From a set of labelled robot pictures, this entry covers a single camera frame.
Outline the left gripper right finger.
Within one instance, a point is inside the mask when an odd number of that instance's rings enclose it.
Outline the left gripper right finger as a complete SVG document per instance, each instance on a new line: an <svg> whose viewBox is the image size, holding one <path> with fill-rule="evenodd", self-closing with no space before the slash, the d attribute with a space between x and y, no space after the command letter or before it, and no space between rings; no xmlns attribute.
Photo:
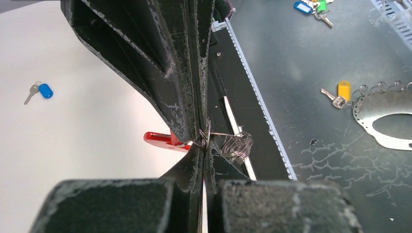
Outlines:
<svg viewBox="0 0 412 233"><path fill-rule="evenodd" d="M332 182L253 181L216 146L206 153L211 233L361 233L348 194Z"/></svg>

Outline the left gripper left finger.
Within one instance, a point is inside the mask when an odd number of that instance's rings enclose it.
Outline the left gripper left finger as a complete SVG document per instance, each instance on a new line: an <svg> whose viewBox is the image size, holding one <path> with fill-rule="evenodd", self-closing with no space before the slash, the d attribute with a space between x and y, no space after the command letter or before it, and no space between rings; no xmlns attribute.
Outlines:
<svg viewBox="0 0 412 233"><path fill-rule="evenodd" d="M33 233L198 233L205 152L192 146L153 179L79 179L46 197Z"/></svg>

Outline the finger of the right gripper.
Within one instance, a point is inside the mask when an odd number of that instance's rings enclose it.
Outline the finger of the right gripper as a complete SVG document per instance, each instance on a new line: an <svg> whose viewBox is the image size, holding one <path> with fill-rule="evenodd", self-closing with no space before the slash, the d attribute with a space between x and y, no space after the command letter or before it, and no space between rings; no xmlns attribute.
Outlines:
<svg viewBox="0 0 412 233"><path fill-rule="evenodd" d="M141 93L182 141L201 128L197 0L63 0L78 40Z"/></svg>
<svg viewBox="0 0 412 233"><path fill-rule="evenodd" d="M197 132L205 132L207 125L207 66L214 5L213 0L188 1L188 39Z"/></svg>

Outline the red grey keyring holder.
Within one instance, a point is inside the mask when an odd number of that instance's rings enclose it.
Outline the red grey keyring holder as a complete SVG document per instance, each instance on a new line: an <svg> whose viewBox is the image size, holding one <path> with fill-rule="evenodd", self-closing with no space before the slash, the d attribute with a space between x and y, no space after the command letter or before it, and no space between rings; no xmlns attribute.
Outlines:
<svg viewBox="0 0 412 233"><path fill-rule="evenodd" d="M216 133L211 130L211 120L206 121L206 129L199 129L200 137L193 141L193 144L209 148L213 140L218 141L218 148L221 155L231 163L243 164L250 154L253 146L252 135L248 132L240 132L236 134Z"/></svg>

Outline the red tag key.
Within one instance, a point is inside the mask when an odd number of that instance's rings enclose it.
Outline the red tag key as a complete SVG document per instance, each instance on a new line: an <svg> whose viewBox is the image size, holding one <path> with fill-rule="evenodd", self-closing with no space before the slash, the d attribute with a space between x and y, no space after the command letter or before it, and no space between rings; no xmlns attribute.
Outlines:
<svg viewBox="0 0 412 233"><path fill-rule="evenodd" d="M146 132L143 136L143 140L146 143L159 148L185 153L187 153L191 147L189 143L181 142L172 131L170 131L170 134Z"/></svg>

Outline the pile of coloured tag keys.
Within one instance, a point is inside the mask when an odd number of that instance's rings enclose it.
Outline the pile of coloured tag keys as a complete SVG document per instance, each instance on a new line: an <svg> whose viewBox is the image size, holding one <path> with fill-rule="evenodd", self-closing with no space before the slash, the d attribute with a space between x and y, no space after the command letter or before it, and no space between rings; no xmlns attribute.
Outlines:
<svg viewBox="0 0 412 233"><path fill-rule="evenodd" d="M313 15L318 21L322 21L329 28L333 28L333 23L328 19L328 5L334 0L298 0L293 4L295 10L305 15Z"/></svg>

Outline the spare metal keyring holder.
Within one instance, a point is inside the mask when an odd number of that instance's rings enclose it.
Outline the spare metal keyring holder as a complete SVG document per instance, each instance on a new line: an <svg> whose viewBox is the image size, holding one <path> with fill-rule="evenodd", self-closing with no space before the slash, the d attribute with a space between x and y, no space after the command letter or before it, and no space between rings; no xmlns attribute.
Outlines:
<svg viewBox="0 0 412 233"><path fill-rule="evenodd" d="M352 105L353 118L381 146L411 151L410 139L380 133L373 127L373 123L390 115L412 114L412 83L404 85L401 81L396 81L390 89L385 82L379 82L377 88L377 92L371 92L367 85L360 86L360 97Z"/></svg>

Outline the blue tag key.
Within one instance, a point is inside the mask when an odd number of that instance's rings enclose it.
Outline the blue tag key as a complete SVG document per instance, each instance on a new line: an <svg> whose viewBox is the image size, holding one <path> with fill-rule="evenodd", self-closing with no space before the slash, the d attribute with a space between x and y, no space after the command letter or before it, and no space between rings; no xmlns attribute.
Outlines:
<svg viewBox="0 0 412 233"><path fill-rule="evenodd" d="M48 84L37 81L30 87L29 94L24 102L24 105L27 105L30 102L31 98L38 93L45 99L50 99L54 96L54 92Z"/></svg>

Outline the yellow tag key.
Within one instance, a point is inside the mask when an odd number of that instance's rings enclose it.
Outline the yellow tag key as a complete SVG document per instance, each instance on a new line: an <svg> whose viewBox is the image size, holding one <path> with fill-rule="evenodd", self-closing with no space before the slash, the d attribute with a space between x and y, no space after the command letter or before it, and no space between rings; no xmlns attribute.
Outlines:
<svg viewBox="0 0 412 233"><path fill-rule="evenodd" d="M326 95L337 109L343 109L346 106L352 105L351 102L351 83L349 81L340 81L337 84L337 95L332 95L330 92L321 88L321 93Z"/></svg>

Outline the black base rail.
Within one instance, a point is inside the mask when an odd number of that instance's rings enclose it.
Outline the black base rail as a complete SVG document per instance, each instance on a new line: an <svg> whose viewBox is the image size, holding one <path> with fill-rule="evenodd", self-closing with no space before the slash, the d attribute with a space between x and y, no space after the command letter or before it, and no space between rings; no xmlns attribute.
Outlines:
<svg viewBox="0 0 412 233"><path fill-rule="evenodd" d="M268 108L228 19L213 20L208 57L208 109L217 133L247 132L248 154L239 145L229 159L252 180L297 180Z"/></svg>

